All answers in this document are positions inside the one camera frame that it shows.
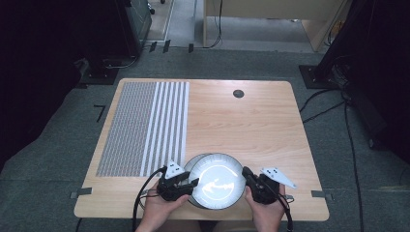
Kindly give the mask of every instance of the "person's left hand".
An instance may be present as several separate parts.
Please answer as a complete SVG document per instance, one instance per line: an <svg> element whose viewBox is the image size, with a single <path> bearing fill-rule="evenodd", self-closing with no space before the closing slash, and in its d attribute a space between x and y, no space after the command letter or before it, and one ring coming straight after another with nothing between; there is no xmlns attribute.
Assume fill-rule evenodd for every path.
<svg viewBox="0 0 410 232"><path fill-rule="evenodd" d="M189 195L183 195L176 201L165 201L162 197L155 196L157 195L157 185L158 182L148 191L148 197L145 198L144 215L135 232L153 232L158 230L168 219L169 215L190 198Z"/></svg>

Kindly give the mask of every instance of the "black circle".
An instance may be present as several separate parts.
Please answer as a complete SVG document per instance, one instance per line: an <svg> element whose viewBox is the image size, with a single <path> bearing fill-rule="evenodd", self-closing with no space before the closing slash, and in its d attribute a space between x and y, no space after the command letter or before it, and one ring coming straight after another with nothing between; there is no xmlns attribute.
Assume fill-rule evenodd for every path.
<svg viewBox="0 0 410 232"><path fill-rule="evenodd" d="M237 98L237 99L242 98L244 95L245 95L244 91L242 91L242 90L235 90L233 92L233 96L235 96L235 98Z"/></svg>

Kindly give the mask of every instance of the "wooden table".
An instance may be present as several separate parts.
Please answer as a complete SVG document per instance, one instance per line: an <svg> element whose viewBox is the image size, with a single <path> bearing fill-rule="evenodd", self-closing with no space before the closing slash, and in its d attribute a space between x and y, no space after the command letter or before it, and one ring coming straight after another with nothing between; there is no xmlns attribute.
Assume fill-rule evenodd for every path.
<svg viewBox="0 0 410 232"><path fill-rule="evenodd" d="M293 95L286 81L122 79L105 120L83 188L92 194L80 195L74 213L79 218L131 218L133 202L146 177L98 177L104 144L125 83L179 82L190 85L186 154L182 165L204 153L225 153L259 174L262 167L279 168L298 188L293 195L294 220L326 220L325 198L312 197L321 191L308 140ZM235 98L233 91L244 96ZM139 218L142 210L138 209ZM190 203L175 211L171 219L250 220L245 198L225 210L201 210Z"/></svg>
<svg viewBox="0 0 410 232"><path fill-rule="evenodd" d="M204 0L203 45L207 46L207 17L220 15L221 0ZM302 19L314 51L318 51L351 0L222 0L221 16Z"/></svg>

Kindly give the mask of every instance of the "tabletop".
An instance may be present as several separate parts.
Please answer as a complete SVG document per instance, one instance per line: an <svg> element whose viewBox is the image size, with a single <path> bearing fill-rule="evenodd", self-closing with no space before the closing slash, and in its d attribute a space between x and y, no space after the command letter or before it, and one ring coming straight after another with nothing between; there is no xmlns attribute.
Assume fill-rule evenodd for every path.
<svg viewBox="0 0 410 232"><path fill-rule="evenodd" d="M92 193L78 196L74 213L131 218L153 170L206 153L227 154L255 174L277 167L298 186L286 188L293 219L328 219L325 198L312 193L322 188L290 83L255 80L122 79L82 186ZM186 203L170 219L250 220L251 211L241 197L216 211Z"/></svg>

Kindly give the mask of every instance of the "human hand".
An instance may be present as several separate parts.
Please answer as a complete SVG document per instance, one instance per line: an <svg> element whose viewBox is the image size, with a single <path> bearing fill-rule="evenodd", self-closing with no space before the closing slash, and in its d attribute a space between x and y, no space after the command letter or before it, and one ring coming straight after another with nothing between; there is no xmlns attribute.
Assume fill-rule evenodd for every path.
<svg viewBox="0 0 410 232"><path fill-rule="evenodd" d="M168 219L169 215L190 198L189 195L183 195L176 201L165 201L162 197L155 196L157 195L157 185L158 182L147 193L148 197L145 198L144 215L135 232L153 232L158 230Z"/></svg>
<svg viewBox="0 0 410 232"><path fill-rule="evenodd" d="M279 193L284 195L284 185L279 185ZM250 187L246 186L245 199L252 209L253 223L258 232L278 231L280 221L284 215L283 206L277 200L272 204L264 205L253 200Z"/></svg>

